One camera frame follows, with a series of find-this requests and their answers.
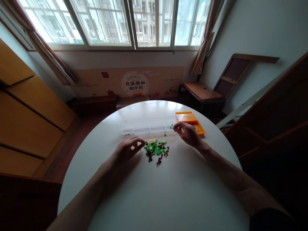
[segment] white round table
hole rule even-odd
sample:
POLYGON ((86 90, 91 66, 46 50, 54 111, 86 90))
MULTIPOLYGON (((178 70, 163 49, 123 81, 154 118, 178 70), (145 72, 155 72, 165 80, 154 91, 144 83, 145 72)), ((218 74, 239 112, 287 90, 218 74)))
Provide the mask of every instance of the white round table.
MULTIPOLYGON (((124 120, 174 115, 178 111, 192 111, 206 132, 206 142, 241 168, 228 140, 199 112, 170 101, 136 103, 108 116, 82 142, 66 172, 58 214, 119 142, 129 137, 120 134, 124 120)), ((248 230, 249 215, 206 160, 177 133, 166 134, 140 135, 147 141, 167 141, 169 156, 157 166, 158 156, 148 162, 145 149, 138 152, 115 176, 120 183, 100 202, 88 230, 248 230)))

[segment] clear plastic organizer box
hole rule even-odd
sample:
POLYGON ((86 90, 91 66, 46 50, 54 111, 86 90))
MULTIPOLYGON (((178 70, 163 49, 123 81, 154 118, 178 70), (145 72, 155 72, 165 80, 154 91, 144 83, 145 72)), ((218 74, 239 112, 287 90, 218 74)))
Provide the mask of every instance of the clear plastic organizer box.
POLYGON ((122 135, 172 132, 178 122, 176 115, 140 117, 124 121, 122 135))

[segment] poster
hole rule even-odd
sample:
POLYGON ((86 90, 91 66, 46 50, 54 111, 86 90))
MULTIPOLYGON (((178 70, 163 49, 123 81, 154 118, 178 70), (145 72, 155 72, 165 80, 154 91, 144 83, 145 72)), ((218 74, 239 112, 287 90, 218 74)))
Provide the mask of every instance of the poster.
POLYGON ((74 70, 79 82, 71 85, 78 98, 148 95, 150 99, 176 97, 184 67, 147 67, 74 70))

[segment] curtain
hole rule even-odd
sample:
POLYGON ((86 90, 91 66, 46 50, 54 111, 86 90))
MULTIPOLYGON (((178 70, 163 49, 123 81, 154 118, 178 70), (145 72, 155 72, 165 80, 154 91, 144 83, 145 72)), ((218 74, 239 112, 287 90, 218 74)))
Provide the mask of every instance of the curtain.
POLYGON ((206 25, 205 25, 204 39, 201 43, 201 46, 199 47, 195 60, 192 63, 190 74, 201 74, 202 73, 203 61, 206 55, 207 42, 210 37, 210 31, 212 30, 212 25, 215 19, 218 2, 219 0, 211 0, 209 15, 208 15, 206 25))
POLYGON ((0 0, 3 8, 15 22, 24 30, 35 49, 42 56, 59 81, 63 85, 72 85, 78 82, 77 77, 67 68, 62 60, 48 46, 44 39, 35 31, 31 21, 18 4, 17 0, 0 0))

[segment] black sleeve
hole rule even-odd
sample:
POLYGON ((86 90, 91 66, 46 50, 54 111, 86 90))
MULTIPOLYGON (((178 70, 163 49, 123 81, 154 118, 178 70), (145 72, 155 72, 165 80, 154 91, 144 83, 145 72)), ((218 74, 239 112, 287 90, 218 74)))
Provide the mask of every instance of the black sleeve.
POLYGON ((258 211, 250 219, 250 231, 266 230, 300 230, 296 221, 287 214, 266 208, 258 211))

